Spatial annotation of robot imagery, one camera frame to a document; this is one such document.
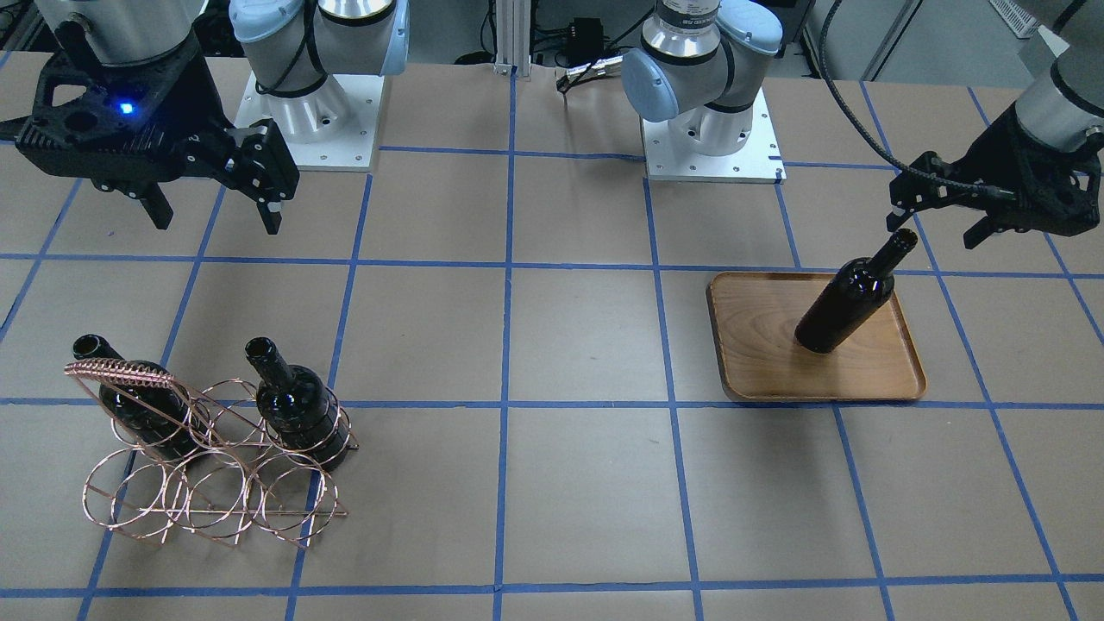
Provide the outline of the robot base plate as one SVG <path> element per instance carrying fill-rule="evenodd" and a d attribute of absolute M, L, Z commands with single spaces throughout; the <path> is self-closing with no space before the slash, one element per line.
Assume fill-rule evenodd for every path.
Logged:
<path fill-rule="evenodd" d="M 330 75 L 299 98 L 261 95 L 248 76 L 234 122 L 248 126 L 272 118 L 302 172 L 370 173 L 376 155 L 389 78 Z"/>
<path fill-rule="evenodd" d="M 661 182 L 783 185 L 787 179 L 768 102 L 723 113 L 702 106 L 667 122 L 640 122 L 649 179 Z"/>

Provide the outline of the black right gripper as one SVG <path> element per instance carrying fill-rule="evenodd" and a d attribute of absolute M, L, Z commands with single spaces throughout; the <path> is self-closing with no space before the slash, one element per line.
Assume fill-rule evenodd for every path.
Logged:
<path fill-rule="evenodd" d="M 134 66 L 106 66 L 83 34 L 59 43 L 31 113 L 3 122 L 4 140 L 28 161 L 141 202 L 156 229 L 174 217 L 161 185 L 213 179 L 254 201 L 266 233 L 279 233 L 298 166 L 276 122 L 229 122 L 197 35 Z"/>

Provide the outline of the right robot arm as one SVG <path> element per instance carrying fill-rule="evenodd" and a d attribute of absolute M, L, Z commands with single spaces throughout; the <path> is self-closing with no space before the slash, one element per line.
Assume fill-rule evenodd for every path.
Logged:
<path fill-rule="evenodd" d="M 291 145 L 355 131 L 342 78 L 383 82 L 406 67 L 405 1 L 40 1 L 59 51 L 31 114 L 3 140 L 41 172 L 87 179 L 139 202 L 157 229 L 173 208 L 161 185 L 209 178 L 248 197 L 269 235 L 300 172 Z M 658 1 L 570 66 L 561 94 L 611 66 L 644 122 L 705 118 L 720 152 L 737 150 L 750 101 L 785 27 L 756 1 Z"/>

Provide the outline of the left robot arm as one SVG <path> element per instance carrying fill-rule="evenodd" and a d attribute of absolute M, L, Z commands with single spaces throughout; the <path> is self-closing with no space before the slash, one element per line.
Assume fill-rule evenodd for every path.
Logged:
<path fill-rule="evenodd" d="M 923 152 L 888 186 L 887 228 L 916 212 L 981 210 L 965 248 L 1006 229 L 1083 235 L 1098 225 L 1103 118 L 1100 1 L 1026 1 L 1025 11 L 1066 43 L 1050 69 L 994 119 L 956 161 Z"/>

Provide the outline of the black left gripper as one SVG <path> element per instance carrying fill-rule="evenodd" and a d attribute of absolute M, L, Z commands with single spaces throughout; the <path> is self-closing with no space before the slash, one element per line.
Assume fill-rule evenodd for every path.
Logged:
<path fill-rule="evenodd" d="M 963 232 L 966 250 L 1007 229 L 1081 235 L 1101 222 L 1100 151 L 1098 129 L 1090 129 L 1073 152 L 1057 152 L 1019 126 L 1016 110 L 1006 109 L 962 158 L 922 152 L 888 185 L 894 208 L 887 230 L 898 231 L 919 211 L 962 206 L 985 213 Z"/>

